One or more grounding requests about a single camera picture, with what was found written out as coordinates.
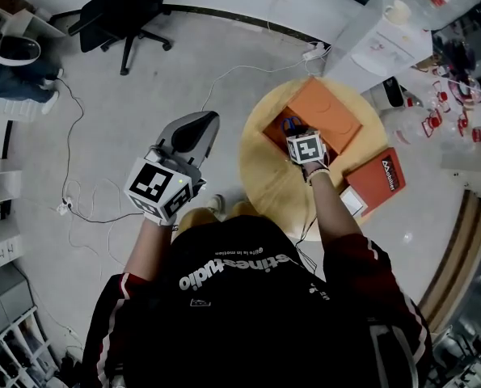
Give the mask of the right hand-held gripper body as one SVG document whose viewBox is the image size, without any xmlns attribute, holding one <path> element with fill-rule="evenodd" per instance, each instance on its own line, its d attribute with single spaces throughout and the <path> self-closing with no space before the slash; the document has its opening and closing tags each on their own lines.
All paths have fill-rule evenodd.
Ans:
<svg viewBox="0 0 481 388">
<path fill-rule="evenodd" d="M 291 161 L 297 165 L 323 161 L 327 152 L 319 131 L 306 126 L 286 129 L 286 144 Z"/>
</svg>

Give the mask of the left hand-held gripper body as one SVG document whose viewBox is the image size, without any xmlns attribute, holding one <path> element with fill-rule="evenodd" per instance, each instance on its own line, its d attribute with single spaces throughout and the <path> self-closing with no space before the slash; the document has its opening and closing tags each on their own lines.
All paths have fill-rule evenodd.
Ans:
<svg viewBox="0 0 481 388">
<path fill-rule="evenodd" d="M 220 128 L 216 112 L 194 112 L 167 125 L 133 165 L 124 193 L 149 220 L 175 223 L 177 213 L 206 185 L 200 171 Z"/>
</svg>

